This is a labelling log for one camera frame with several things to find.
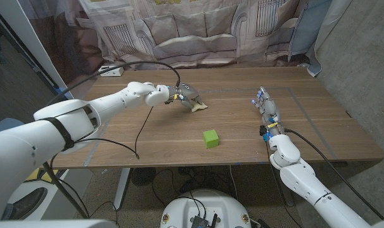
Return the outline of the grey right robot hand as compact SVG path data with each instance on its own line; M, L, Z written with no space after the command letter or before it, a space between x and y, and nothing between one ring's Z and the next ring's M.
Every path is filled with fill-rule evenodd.
M281 126L281 115L277 104L271 99L264 86L261 86L257 93L257 98L252 100L252 104L261 114L263 124L260 126L260 136L267 142L273 136L284 134L285 130Z

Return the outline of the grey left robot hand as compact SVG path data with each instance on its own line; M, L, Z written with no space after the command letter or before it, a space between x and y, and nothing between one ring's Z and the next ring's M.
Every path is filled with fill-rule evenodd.
M208 108L199 96L198 91L189 84L182 83L178 87L168 86L167 88L169 89L169 99L165 104L179 100L182 105L190 108L192 112Z

